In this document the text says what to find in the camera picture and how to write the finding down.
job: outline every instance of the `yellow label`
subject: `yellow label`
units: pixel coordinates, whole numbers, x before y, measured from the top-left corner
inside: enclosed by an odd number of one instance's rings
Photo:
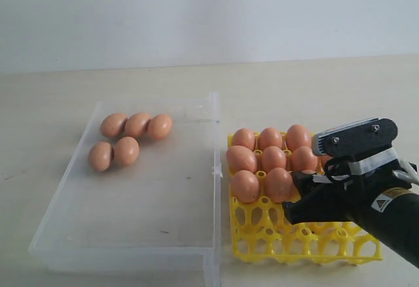
[[[408,189],[404,189],[402,187],[392,187],[391,189],[385,190],[382,194],[386,195],[387,197],[391,199],[395,199],[396,197],[399,197],[403,194],[410,194],[412,193]]]

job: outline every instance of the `yellow egg tray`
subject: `yellow egg tray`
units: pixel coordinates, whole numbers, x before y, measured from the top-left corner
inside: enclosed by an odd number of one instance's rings
[[[229,147],[232,135],[228,136]],[[318,172],[323,173],[320,163]],[[240,203],[229,188],[232,250],[237,258],[250,263],[269,258],[280,263],[308,259],[326,264],[344,260],[353,265],[382,260],[380,242],[352,222],[291,225],[283,214],[282,205],[273,203],[264,193],[266,173],[258,171],[256,176],[261,184],[261,195],[254,203]]]

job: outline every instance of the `screw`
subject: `screw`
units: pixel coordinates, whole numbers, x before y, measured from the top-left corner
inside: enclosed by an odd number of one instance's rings
[[[339,142],[339,138],[337,136],[333,136],[332,137],[332,143],[334,143],[335,145]]]
[[[374,124],[372,125],[371,130],[373,132],[378,132],[380,130],[380,126],[378,124]]]

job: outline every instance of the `white table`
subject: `white table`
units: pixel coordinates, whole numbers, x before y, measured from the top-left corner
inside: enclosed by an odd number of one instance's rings
[[[365,117],[399,127],[395,147],[419,163],[419,56],[34,73],[0,77],[0,285],[137,286],[135,277],[51,274],[27,251],[95,103],[108,96],[195,97],[218,90],[224,137],[304,123],[312,132]],[[419,271],[383,248],[359,267],[248,265],[230,249],[223,183],[223,286],[416,286]]]

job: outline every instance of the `egg tray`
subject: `egg tray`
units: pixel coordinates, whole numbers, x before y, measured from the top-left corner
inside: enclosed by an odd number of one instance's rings
[[[232,136],[228,136],[229,147]],[[255,132],[256,142],[258,137],[259,133]],[[291,154],[286,145],[285,152]],[[318,172],[323,173],[320,162]],[[318,264],[344,260],[352,265],[382,260],[380,242],[352,222],[291,225],[283,214],[282,205],[273,203],[264,193],[266,172],[258,171],[256,177],[261,194],[254,203],[239,202],[229,188],[232,250],[237,258],[250,263],[264,259],[280,263],[308,259]]]

